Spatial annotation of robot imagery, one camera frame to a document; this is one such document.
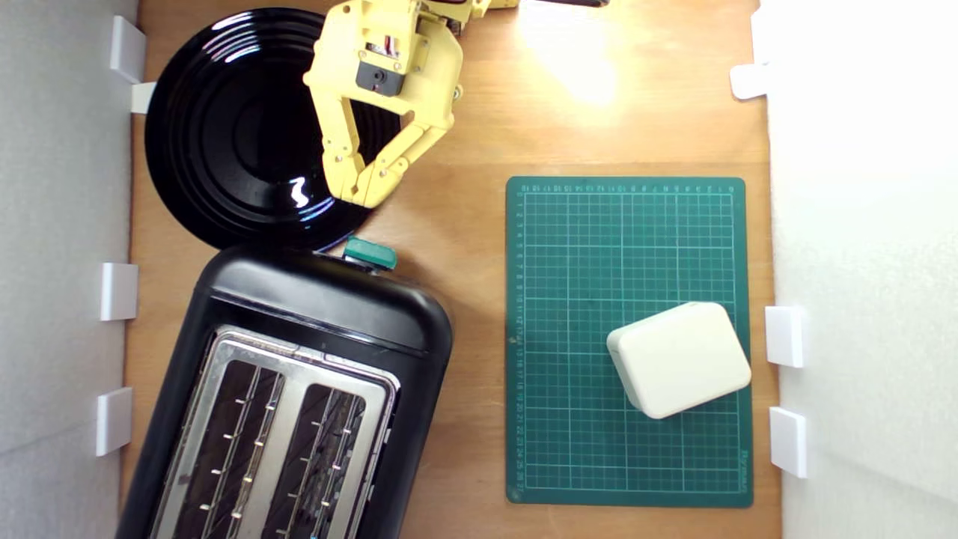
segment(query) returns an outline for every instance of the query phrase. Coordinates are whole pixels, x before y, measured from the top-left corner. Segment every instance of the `white bracket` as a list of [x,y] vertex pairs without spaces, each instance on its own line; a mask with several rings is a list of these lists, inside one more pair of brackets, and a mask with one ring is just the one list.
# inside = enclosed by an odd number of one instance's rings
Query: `white bracket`
[[97,457],[108,455],[133,437],[133,388],[121,387],[97,397]]
[[100,320],[129,320],[136,317],[140,268],[134,264],[103,264],[100,293]]
[[130,84],[143,81],[147,62],[147,36],[119,15],[113,17],[110,69]]
[[771,9],[766,3],[752,13],[752,63],[736,65],[729,71],[736,99],[749,100],[768,93],[768,64],[774,54],[775,36]]
[[803,312],[798,307],[765,307],[765,356],[770,363],[805,366]]
[[146,114],[156,82],[143,82],[147,64],[147,36],[119,15],[113,17],[110,69],[131,84],[130,112]]
[[133,95],[131,96],[129,111],[133,114],[146,114],[149,110],[149,100],[153,97],[154,88],[156,88],[156,82],[133,84],[130,87]]
[[809,441],[805,416],[784,408],[768,409],[772,464],[796,478],[809,476]]

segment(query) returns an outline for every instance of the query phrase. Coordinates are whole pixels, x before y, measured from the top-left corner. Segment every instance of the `black toaster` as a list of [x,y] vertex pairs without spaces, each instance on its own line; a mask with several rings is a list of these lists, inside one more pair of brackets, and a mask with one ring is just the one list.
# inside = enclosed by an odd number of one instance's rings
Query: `black toaster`
[[196,284],[117,539],[399,535],[452,345],[376,267],[221,251]]

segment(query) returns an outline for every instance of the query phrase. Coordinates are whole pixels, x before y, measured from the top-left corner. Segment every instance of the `white clip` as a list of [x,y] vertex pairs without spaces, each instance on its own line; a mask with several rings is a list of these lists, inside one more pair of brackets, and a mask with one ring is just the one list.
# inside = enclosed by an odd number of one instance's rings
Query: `white clip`
[[752,63],[740,64],[729,71],[732,95],[748,100],[768,93],[768,64],[774,54],[774,33],[770,7],[759,7],[752,13]]
[[149,110],[149,100],[153,97],[156,82],[140,82],[133,84],[130,89],[132,96],[129,111],[133,114],[146,114]]
[[799,479],[809,476],[808,427],[805,416],[781,407],[768,409],[772,464]]
[[110,69],[130,84],[143,81],[147,63],[147,37],[119,15],[113,17],[113,38],[110,43]]

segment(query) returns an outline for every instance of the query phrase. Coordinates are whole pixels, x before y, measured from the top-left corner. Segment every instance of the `toaster slot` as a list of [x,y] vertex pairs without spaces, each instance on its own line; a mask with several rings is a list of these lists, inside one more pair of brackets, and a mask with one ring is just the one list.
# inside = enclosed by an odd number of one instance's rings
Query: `toaster slot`
[[262,539],[326,538],[356,447],[366,405],[361,397],[322,386],[307,390]]
[[236,536],[283,381],[250,363],[226,365],[174,539]]
[[353,537],[398,393],[367,365],[222,331],[151,537]]

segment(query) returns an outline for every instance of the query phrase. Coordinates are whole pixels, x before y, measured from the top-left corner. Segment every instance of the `white box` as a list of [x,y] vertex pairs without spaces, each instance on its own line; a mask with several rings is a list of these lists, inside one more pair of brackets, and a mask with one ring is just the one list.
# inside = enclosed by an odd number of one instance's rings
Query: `white box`
[[691,302],[606,339],[629,402],[654,419],[748,386],[752,370],[718,303]]

